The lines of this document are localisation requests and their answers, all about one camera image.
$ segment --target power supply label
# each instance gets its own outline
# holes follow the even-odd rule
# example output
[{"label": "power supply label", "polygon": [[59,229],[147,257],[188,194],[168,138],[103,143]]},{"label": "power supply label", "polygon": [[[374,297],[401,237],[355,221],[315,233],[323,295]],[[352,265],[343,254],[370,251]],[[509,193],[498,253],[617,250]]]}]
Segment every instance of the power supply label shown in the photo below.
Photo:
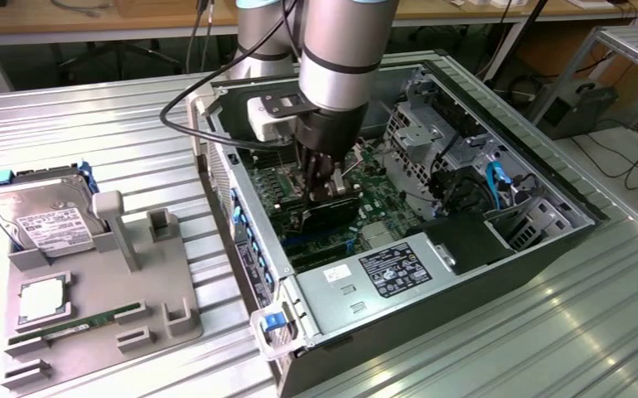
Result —
[{"label": "power supply label", "polygon": [[385,298],[431,280],[431,275],[406,242],[361,258],[361,264]]}]

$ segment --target metal bracket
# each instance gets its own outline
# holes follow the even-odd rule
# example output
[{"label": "metal bracket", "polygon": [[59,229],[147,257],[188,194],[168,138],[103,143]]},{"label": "metal bracket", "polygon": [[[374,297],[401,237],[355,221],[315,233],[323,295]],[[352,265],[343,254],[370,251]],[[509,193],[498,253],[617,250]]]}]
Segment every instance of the metal bracket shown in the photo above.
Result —
[{"label": "metal bracket", "polygon": [[262,96],[262,104],[274,118],[286,118],[319,110],[300,90],[272,90]]}]

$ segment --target blue cable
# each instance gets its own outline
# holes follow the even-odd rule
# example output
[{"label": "blue cable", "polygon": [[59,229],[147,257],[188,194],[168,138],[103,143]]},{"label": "blue cable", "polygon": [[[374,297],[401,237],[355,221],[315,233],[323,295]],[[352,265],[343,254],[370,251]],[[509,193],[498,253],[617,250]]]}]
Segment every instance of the blue cable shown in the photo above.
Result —
[{"label": "blue cable", "polygon": [[498,176],[499,181],[505,181],[507,184],[513,184],[513,179],[507,176],[506,170],[503,170],[503,165],[498,160],[490,162],[486,167],[486,180],[487,186],[491,189],[493,196],[495,197],[495,206],[498,210],[502,210],[499,205],[499,194],[498,194],[498,185],[495,183],[495,178],[493,175]]}]

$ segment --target metal table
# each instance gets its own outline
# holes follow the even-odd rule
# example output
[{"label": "metal table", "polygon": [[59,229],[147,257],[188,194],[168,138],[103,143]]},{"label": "metal table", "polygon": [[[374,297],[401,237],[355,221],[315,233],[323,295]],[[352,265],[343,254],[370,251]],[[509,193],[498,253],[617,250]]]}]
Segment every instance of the metal table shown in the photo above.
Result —
[{"label": "metal table", "polygon": [[[539,120],[543,118],[545,113],[558,96],[559,89],[571,80],[577,68],[597,43],[603,44],[617,55],[625,56],[638,64],[638,26],[594,28],[586,37],[586,40],[583,40],[582,46],[579,47],[574,58],[571,58],[570,64],[566,66],[566,70],[559,76],[554,87],[549,91],[547,97],[538,102],[537,106],[533,106],[533,109],[529,112],[529,115],[531,116],[530,120],[534,124],[538,124]],[[613,60],[614,57],[610,57],[609,60],[602,63],[601,67],[606,67]]]},{"label": "metal table", "polygon": [[[0,168],[56,167],[84,158],[94,165],[100,190],[122,191],[126,220],[164,206],[178,215],[206,330],[199,341],[32,396],[111,396],[112,391],[115,396],[276,395],[248,329],[190,138],[162,127],[158,119],[171,97],[198,79],[187,75],[0,95]],[[184,107],[172,118],[186,120]],[[0,377],[7,244],[0,231]],[[1,386],[0,396],[10,396]]]},{"label": "metal table", "polygon": [[[467,71],[449,57],[430,57],[610,221],[522,289],[303,396],[638,396],[638,213]],[[155,206],[170,206],[179,215],[206,325],[199,342],[36,396],[110,396],[111,391],[118,396],[276,394],[191,172],[190,140],[160,128],[156,118],[163,104],[195,79],[0,95],[0,166],[52,166],[84,154],[103,187],[126,194],[127,217]],[[179,107],[174,118],[184,117]],[[0,233],[0,257],[3,245]],[[0,313],[4,280],[0,258]]]}]

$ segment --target green circuit board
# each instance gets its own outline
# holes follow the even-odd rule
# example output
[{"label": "green circuit board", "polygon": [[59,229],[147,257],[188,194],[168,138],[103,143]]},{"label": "green circuit board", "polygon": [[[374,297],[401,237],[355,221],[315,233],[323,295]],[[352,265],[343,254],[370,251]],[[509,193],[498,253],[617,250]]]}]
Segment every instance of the green circuit board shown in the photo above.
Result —
[{"label": "green circuit board", "polygon": [[312,234],[300,231],[300,213],[306,209],[306,202],[299,164],[283,163],[278,167],[250,168],[262,205],[287,257],[299,272],[373,249],[361,239],[365,226],[381,221],[395,239],[402,239],[407,230],[422,223],[421,217],[401,199],[399,191],[381,170],[382,166],[371,152],[363,151],[359,156],[363,158],[361,163],[354,153],[346,158],[346,170],[358,164],[346,174],[351,185],[361,186],[358,216],[343,226]]}]

